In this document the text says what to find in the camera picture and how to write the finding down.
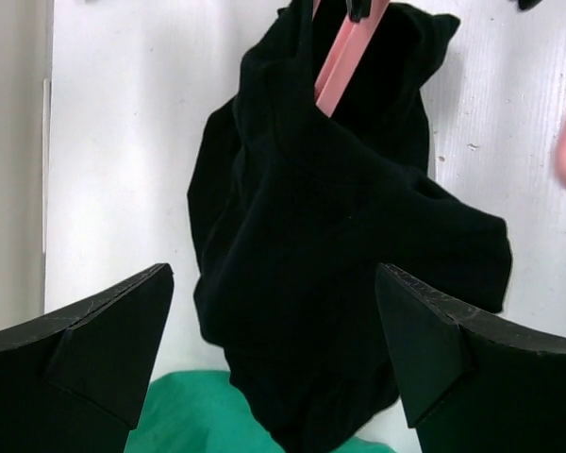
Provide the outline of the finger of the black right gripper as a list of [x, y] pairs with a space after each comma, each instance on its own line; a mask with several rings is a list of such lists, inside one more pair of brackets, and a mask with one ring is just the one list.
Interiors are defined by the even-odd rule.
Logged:
[[371, 14], [371, 0], [346, 0], [345, 3], [348, 18], [352, 23], [360, 23]]

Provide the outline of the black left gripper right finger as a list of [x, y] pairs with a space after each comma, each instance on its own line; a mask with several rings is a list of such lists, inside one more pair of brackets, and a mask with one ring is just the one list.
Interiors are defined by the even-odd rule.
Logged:
[[510, 322], [390, 265], [376, 299], [424, 452], [566, 453], [566, 338]]

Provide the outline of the pink plastic hanger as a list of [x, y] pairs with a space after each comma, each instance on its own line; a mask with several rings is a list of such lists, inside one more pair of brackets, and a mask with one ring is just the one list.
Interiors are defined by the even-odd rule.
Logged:
[[[360, 23], [352, 23], [346, 12], [314, 84], [315, 104], [325, 115], [331, 116], [340, 103], [389, 4], [387, 0], [372, 1], [370, 16]], [[553, 163], [556, 177], [566, 188], [566, 118], [558, 135]]]

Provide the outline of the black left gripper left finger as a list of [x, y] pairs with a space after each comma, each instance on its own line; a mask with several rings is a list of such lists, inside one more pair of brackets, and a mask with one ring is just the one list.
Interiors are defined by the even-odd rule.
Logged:
[[0, 453], [124, 451], [173, 292], [173, 270], [159, 263], [0, 330]]

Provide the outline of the black t shirt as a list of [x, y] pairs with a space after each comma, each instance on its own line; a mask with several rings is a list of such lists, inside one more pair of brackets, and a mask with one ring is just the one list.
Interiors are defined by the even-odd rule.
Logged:
[[287, 452], [330, 452], [398, 398], [378, 264], [497, 313], [512, 262], [506, 223], [427, 175], [420, 90], [459, 19], [389, 5], [326, 116], [314, 82], [345, 12], [278, 12], [208, 117], [188, 190], [201, 334]]

